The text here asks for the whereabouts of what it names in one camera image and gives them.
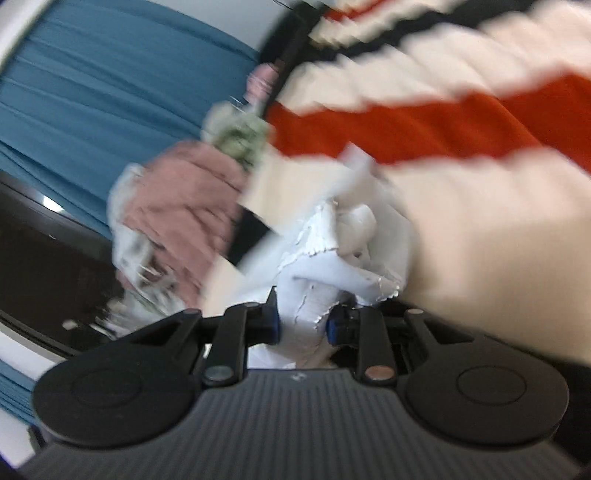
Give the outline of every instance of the red stripe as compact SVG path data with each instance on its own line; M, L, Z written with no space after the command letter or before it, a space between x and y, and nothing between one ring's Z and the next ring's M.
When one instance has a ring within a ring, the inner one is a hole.
M335 22L340 22L344 18L348 18L350 20L354 20L361 15L365 15L368 12L371 12L374 8L384 4L386 2L395 1L395 0L375 0L373 4L368 5L367 7L363 7L360 10L351 10L349 12L343 12L341 10L330 10L324 16Z
M499 158L547 145L591 171L591 81L574 74L502 99L471 93L456 103L373 105L362 113L323 109L298 116L276 102L268 121L274 145L287 156L337 157L351 142L393 164L432 155Z

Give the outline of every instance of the green fabric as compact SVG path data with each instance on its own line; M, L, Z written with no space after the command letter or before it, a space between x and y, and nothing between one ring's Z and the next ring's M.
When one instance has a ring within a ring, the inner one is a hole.
M244 170L252 171L261 159L269 129L269 124L255 113L244 113L220 132L213 146L236 160Z

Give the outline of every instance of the white stripe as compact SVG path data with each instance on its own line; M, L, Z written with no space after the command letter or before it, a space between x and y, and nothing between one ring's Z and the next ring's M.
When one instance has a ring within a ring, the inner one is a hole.
M359 112L371 104L412 105L478 91L507 95L554 76L591 69L591 7L553 0L482 30L442 24L404 38L400 49L302 64L278 100L304 115L322 107Z
M269 153L265 162L270 170L252 196L259 197L257 214L273 226L308 211L345 168L321 156L289 160ZM418 232L407 300L507 341L591 364L591 179L585 172L544 148L502 160L415 160L382 171ZM218 288L227 294L225 281Z
M394 22L415 18L426 12L449 12L462 0L389 0L360 17L334 21L322 18L310 33L321 46L347 47L358 41L368 42L390 30Z

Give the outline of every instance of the metal screw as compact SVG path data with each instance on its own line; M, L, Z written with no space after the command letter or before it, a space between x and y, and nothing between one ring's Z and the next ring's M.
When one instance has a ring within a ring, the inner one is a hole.
M214 365L213 367L208 367L204 375L210 382L224 382L233 377L234 370L227 365Z
M373 365L365 371L365 376L370 380L384 381L396 376L396 371L386 365Z

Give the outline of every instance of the white cloth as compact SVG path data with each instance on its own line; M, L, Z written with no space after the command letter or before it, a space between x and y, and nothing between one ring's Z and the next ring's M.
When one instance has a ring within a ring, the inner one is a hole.
M386 186L370 173L373 160L349 147L351 167L327 189L313 211L279 238L264 241L247 259L244 288L235 302L264 301L277 287L281 342L249 350L249 368L316 368L333 349L327 314L348 297L376 304L404 289L413 229Z
M0 73L23 37L54 0L0 2Z
M118 336L186 308L171 290L174 284L172 274L164 275L153 283L146 282L154 253L152 242L143 233L122 223L125 205L135 195L135 183L143 174L141 165L127 165L111 188L107 201L107 221L113 233L113 265L134 287L134 291L126 294L122 301L112 303L112 325L103 324L112 326Z

